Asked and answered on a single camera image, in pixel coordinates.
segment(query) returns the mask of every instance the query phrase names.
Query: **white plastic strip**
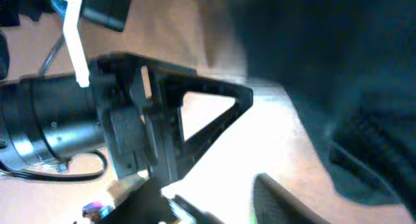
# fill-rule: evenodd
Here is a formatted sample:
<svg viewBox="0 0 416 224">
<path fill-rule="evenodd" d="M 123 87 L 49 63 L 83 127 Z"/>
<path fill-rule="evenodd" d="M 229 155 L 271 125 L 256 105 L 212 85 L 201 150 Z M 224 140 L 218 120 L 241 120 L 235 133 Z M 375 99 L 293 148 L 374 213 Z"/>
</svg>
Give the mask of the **white plastic strip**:
<svg viewBox="0 0 416 224">
<path fill-rule="evenodd" d="M 78 32 L 78 19 L 83 0 L 65 0 L 67 1 L 65 20 L 64 20 L 64 37 L 68 51 L 70 53 L 75 77 L 80 87 L 85 88 L 90 85 L 90 72 L 84 54 L 83 45 Z"/>
</svg>

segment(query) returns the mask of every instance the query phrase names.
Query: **small black object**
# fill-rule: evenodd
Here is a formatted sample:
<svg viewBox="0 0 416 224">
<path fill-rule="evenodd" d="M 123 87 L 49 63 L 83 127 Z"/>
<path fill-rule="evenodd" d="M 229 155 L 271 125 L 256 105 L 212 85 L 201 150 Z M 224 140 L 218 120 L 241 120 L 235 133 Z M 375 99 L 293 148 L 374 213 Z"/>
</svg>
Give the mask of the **small black object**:
<svg viewBox="0 0 416 224">
<path fill-rule="evenodd" d="M 109 29 L 124 30 L 131 0 L 84 0 L 83 17 Z"/>
<path fill-rule="evenodd" d="M 193 223 L 220 224 L 216 217 L 202 213 L 180 196 L 167 199 L 161 194 L 161 182 L 152 178 L 125 200 L 99 224 L 118 223 L 177 223 L 181 215 L 193 219 Z"/>
<path fill-rule="evenodd" d="M 0 0 L 0 26 L 19 26 L 19 0 Z"/>
</svg>

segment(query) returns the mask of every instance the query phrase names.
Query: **dark cloth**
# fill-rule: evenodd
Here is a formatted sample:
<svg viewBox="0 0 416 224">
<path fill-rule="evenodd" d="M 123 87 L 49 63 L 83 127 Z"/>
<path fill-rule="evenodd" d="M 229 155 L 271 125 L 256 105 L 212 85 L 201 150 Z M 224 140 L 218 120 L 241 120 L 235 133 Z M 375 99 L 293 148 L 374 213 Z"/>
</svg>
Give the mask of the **dark cloth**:
<svg viewBox="0 0 416 224">
<path fill-rule="evenodd" d="M 20 26 L 19 14 L 39 21 L 44 12 L 54 12 L 50 0 L 0 0 L 0 27 Z"/>
<path fill-rule="evenodd" d="M 230 0 L 250 76 L 279 82 L 335 189 L 416 218 L 416 0 Z"/>
</svg>

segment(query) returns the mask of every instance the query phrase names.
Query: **black mount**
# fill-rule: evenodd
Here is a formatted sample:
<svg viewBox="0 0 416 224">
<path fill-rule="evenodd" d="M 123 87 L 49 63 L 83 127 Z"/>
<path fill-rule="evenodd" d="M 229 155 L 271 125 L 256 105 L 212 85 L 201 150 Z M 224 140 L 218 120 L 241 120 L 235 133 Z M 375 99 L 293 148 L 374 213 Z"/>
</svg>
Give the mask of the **black mount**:
<svg viewBox="0 0 416 224">
<path fill-rule="evenodd" d="M 150 99 L 144 90 L 143 66 L 148 69 Z M 119 178 L 147 169 L 162 186 L 182 179 L 253 103 L 249 88 L 128 53 L 98 58 L 90 70 L 99 121 Z M 234 97 L 235 104 L 184 141 L 181 106 L 187 92 Z"/>
</svg>

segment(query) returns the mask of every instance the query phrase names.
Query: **black cable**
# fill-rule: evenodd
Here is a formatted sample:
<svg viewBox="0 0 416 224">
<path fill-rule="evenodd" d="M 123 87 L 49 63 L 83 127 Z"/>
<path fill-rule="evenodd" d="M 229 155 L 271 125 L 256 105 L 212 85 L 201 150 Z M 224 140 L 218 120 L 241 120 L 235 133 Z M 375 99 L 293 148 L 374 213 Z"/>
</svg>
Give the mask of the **black cable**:
<svg viewBox="0 0 416 224">
<path fill-rule="evenodd" d="M 103 169 L 96 173 L 89 173 L 83 175 L 53 175 L 48 173 L 36 173 L 33 171 L 9 171 L 10 173 L 7 175 L 9 177 L 27 179 L 27 180 L 37 180 L 37 181 L 49 181 L 49 182 L 85 182 L 94 179 L 100 178 L 102 175 L 105 174 L 108 163 L 105 156 L 100 153 L 98 150 L 89 152 L 93 155 L 96 155 L 100 158 L 103 163 Z"/>
<path fill-rule="evenodd" d="M 59 49 L 62 47 L 64 42 L 65 42 L 65 37 L 63 34 L 61 34 L 57 42 L 55 42 L 49 54 L 47 55 L 44 63 L 42 64 L 42 67 L 40 68 L 39 73 L 38 73 L 40 76 L 44 76 L 46 74 L 46 72 L 48 71 L 49 67 L 52 64 L 53 59 L 56 57 Z"/>
</svg>

